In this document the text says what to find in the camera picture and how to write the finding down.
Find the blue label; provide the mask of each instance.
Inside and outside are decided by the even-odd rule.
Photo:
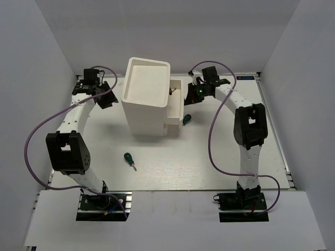
[[[255,80],[254,76],[236,76],[237,80]]]

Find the cable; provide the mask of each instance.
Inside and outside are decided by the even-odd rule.
[[[109,213],[111,213],[112,211],[114,211],[117,208],[117,206],[112,207],[111,209],[109,209],[108,211],[104,212],[104,215],[107,215]]]
[[[210,125],[209,135],[208,135],[208,156],[209,156],[209,160],[210,160],[211,164],[213,165],[213,167],[214,167],[218,172],[220,172],[220,173],[222,173],[222,174],[229,175],[229,176],[248,176],[248,177],[255,177],[256,175],[254,175],[254,174],[234,174],[234,173],[229,173],[229,172],[223,171],[223,170],[221,170],[220,168],[218,168],[218,167],[215,165],[214,161],[213,161],[213,158],[212,158],[212,155],[211,155],[211,135],[212,135],[212,133],[213,133],[214,124],[215,124],[215,122],[216,122],[216,119],[217,119],[217,117],[218,117],[218,115],[219,115],[219,113],[220,113],[222,107],[225,105],[225,103],[226,103],[226,101],[228,100],[229,96],[230,96],[230,95],[232,94],[232,92],[234,91],[234,89],[235,89],[235,87],[236,87],[237,79],[236,79],[236,76],[235,76],[234,72],[233,72],[228,66],[226,66],[225,64],[222,64],[222,63],[220,63],[220,62],[212,61],[212,60],[201,61],[201,62],[197,63],[196,65],[194,65],[194,66],[192,67],[191,71],[193,71],[195,67],[197,67],[198,65],[203,64],[203,63],[215,63],[215,64],[222,65],[222,66],[223,66],[224,68],[226,68],[226,69],[232,74],[232,76],[234,77],[234,84],[233,84],[233,86],[232,86],[230,92],[229,92],[228,95],[225,97],[225,99],[222,101],[221,105],[219,106],[218,110],[216,111],[216,113],[215,113],[215,115],[214,115],[214,118],[213,118],[213,121],[212,121],[212,123],[211,123],[211,125]],[[274,203],[273,203],[268,209],[266,209],[266,210],[264,210],[264,211],[262,211],[262,212],[257,213],[257,214],[262,214],[262,213],[267,213],[267,212],[269,212],[269,211],[270,211],[270,210],[277,204],[277,202],[278,202],[278,200],[279,200],[279,196],[280,196],[280,194],[281,194],[281,187],[280,187],[280,184],[279,184],[278,180],[277,180],[275,177],[271,176],[271,175],[258,175],[258,177],[261,177],[261,178],[263,178],[263,177],[267,177],[267,178],[273,179],[273,180],[276,182],[277,186],[278,186],[278,194],[277,194],[277,197],[276,197]]]
[[[101,70],[100,72],[103,72],[103,77],[101,78],[101,84],[103,84],[103,83],[104,83],[105,71],[104,71],[104,70]]]
[[[98,208],[98,207],[96,207],[96,208],[98,208],[98,209],[106,209],[108,206],[109,206],[109,204],[110,204],[110,197],[108,198],[108,203],[107,203],[107,206],[105,206],[104,208]]]
[[[256,202],[254,202],[252,211],[249,213],[249,215],[251,215],[255,210],[256,210]]]
[[[54,114],[54,115],[48,117],[46,120],[44,120],[44,121],[42,121],[41,123],[39,123],[39,124],[38,124],[38,125],[31,131],[31,133],[30,133],[30,134],[28,135],[28,137],[27,137],[27,140],[26,140],[26,143],[25,143],[25,148],[24,148],[24,158],[25,158],[25,163],[26,163],[26,166],[27,166],[27,168],[28,168],[28,171],[30,172],[30,174],[32,175],[32,177],[37,181],[38,184],[40,184],[41,186],[45,187],[46,189],[49,189],[49,190],[55,190],[55,191],[64,191],[64,190],[69,190],[69,189],[73,189],[73,188],[82,188],[82,189],[85,189],[85,190],[87,190],[87,191],[89,191],[89,192],[95,194],[95,195],[112,197],[113,199],[115,199],[115,200],[117,201],[117,203],[118,203],[119,206],[121,207],[121,209],[122,209],[122,211],[123,211],[123,213],[124,213],[124,215],[125,215],[125,217],[126,217],[126,219],[127,219],[126,211],[125,211],[125,209],[123,208],[122,204],[119,202],[118,198],[117,198],[115,195],[112,195],[111,193],[96,192],[96,191],[93,191],[93,190],[90,189],[90,188],[87,188],[87,187],[84,187],[84,186],[79,186],[79,185],[77,185],[77,186],[70,186],[70,187],[51,187],[51,186],[45,184],[42,180],[40,180],[40,179],[37,177],[37,175],[36,175],[36,174],[34,173],[34,171],[32,170],[32,168],[31,168],[31,166],[30,166],[30,163],[29,163],[29,159],[28,159],[28,145],[29,145],[29,142],[30,142],[32,136],[35,134],[35,132],[36,132],[42,125],[44,125],[45,123],[47,123],[47,122],[49,122],[50,120],[54,119],[55,117],[59,116],[60,114],[63,114],[64,112],[73,109],[73,108],[76,107],[78,104],[82,104],[82,103],[85,103],[86,101],[91,100],[91,99],[93,99],[93,98],[97,98],[97,97],[101,97],[101,96],[103,96],[103,95],[106,95],[106,94],[110,93],[111,90],[114,89],[114,87],[115,87],[116,84],[117,84],[117,75],[116,75],[116,73],[115,73],[112,69],[110,69],[110,68],[108,68],[108,67],[105,67],[105,66],[101,66],[101,65],[96,65],[96,66],[91,67],[91,68],[92,68],[92,69],[93,69],[93,68],[104,68],[104,69],[107,69],[107,70],[111,71],[111,72],[114,74],[114,76],[115,76],[115,83],[114,83],[114,85],[113,85],[109,90],[105,91],[104,93],[100,93],[100,94],[97,94],[97,95],[95,95],[95,96],[91,96],[91,97],[89,97],[89,98],[85,98],[85,99],[83,99],[83,100],[80,100],[80,101],[78,101],[76,104],[73,104],[73,105],[71,105],[71,106],[69,106],[69,107],[67,107],[67,108],[65,108],[65,109],[63,109],[63,110],[57,112],[56,114]]]

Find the small object in box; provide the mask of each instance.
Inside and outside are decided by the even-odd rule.
[[[169,90],[169,95],[172,95],[172,93],[176,90],[177,88],[171,89]]]
[[[183,126],[187,125],[188,123],[190,123],[190,121],[192,120],[192,116],[190,114],[186,114],[184,119],[183,119]]]

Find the black mounting bracket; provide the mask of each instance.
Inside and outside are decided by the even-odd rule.
[[[187,97],[184,100],[184,105],[191,105],[202,102],[205,97],[213,96],[215,97],[215,88],[224,85],[230,84],[227,79],[220,79],[216,71],[215,66],[207,67],[202,70],[204,83],[193,85],[193,83],[188,84]]]
[[[247,206],[242,206],[235,192],[218,193],[213,197],[219,204],[220,222],[265,222],[269,221],[267,213],[259,211],[267,209],[263,193],[252,200]]]
[[[84,79],[81,79],[76,83],[72,95],[85,93],[94,96],[108,91],[110,89],[109,84],[107,82],[100,83],[98,74],[98,69],[84,69]],[[108,94],[101,97],[94,98],[94,101],[98,103],[102,109],[111,107],[112,103],[119,103],[113,91],[110,91]]]
[[[46,137],[47,148],[52,168],[64,175],[84,175],[91,163],[90,152],[80,133],[48,133]]]
[[[252,146],[264,144],[267,138],[266,113],[263,104],[240,107],[235,111],[234,138],[247,150]]]
[[[261,186],[258,185],[255,188],[252,189],[243,189],[239,182],[237,182],[237,188],[236,188],[236,197],[238,198],[238,201],[240,202],[241,207],[249,207],[250,204],[254,204],[254,201],[258,199],[258,197],[261,195]]]
[[[129,216],[130,204],[127,203],[128,192],[113,192],[113,194],[123,208],[127,210],[126,215]],[[81,195],[79,202],[79,210],[77,212],[76,221],[126,221],[126,217],[120,208],[118,202],[106,195]]]

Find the screwdriver handle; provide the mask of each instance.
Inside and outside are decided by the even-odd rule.
[[[183,126],[188,124],[192,120],[192,116],[190,114],[186,114],[184,119],[183,119]]]
[[[134,161],[132,160],[132,157],[131,157],[130,153],[125,153],[124,158],[125,158],[126,162],[128,162],[129,165],[134,164]]]

